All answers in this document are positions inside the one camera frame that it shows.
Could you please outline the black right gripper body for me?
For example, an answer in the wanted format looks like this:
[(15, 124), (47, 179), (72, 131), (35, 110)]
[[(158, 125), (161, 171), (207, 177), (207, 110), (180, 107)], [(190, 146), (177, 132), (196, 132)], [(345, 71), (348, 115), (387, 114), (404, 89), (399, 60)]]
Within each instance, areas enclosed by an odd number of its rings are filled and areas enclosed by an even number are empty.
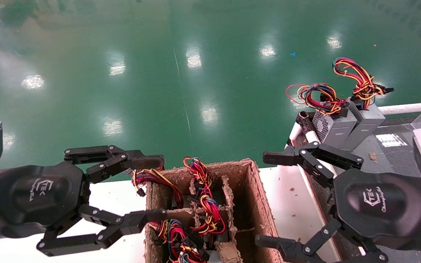
[(421, 179), (349, 169), (333, 181), (337, 216), (359, 240), (409, 249), (421, 225)]

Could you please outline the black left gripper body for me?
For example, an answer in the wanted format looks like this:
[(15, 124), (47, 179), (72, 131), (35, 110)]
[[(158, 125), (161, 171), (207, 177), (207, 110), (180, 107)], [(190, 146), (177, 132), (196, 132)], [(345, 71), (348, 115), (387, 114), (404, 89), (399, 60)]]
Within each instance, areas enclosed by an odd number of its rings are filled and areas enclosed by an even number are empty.
[(89, 196), (83, 171), (69, 162), (0, 170), (0, 239), (44, 233)]

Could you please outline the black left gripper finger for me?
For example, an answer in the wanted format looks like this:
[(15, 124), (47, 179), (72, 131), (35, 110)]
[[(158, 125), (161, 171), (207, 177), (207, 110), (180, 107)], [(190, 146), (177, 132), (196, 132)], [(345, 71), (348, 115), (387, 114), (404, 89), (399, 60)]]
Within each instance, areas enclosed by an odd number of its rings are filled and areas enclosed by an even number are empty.
[[(107, 249), (123, 236), (139, 234), (147, 223), (161, 221), (166, 217), (164, 209), (133, 211), (120, 216), (82, 204), (46, 229), (44, 237), (37, 244), (37, 250), (53, 257)], [(82, 219), (103, 226), (104, 229), (97, 234), (58, 237)]]
[(94, 166), (84, 173), (90, 183), (99, 183), (130, 170), (156, 169), (165, 165), (162, 155), (144, 155), (140, 150), (125, 151), (115, 145), (100, 145), (88, 148), (70, 148), (64, 151), (64, 160), (72, 165)]

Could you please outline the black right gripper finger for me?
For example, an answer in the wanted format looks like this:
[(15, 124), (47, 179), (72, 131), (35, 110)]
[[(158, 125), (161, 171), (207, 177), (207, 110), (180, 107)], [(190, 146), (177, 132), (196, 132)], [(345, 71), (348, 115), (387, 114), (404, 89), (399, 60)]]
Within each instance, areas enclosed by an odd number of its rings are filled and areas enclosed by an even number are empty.
[(352, 228), (342, 220), (333, 218), (319, 230), (307, 243), (302, 244), (293, 239), (256, 235), (255, 243), (259, 247), (276, 249), (284, 262), (289, 263), (323, 263), (317, 251), (336, 233), (350, 238), (365, 251), (364, 256), (356, 256), (343, 260), (344, 263), (387, 263), (388, 256), (384, 254), (371, 239), (357, 237)]
[(263, 163), (278, 166), (300, 166), (324, 188), (334, 187), (334, 173), (326, 165), (349, 170), (361, 169), (364, 160), (360, 156), (342, 151), (319, 142), (303, 146), (288, 145), (282, 152), (265, 151)]

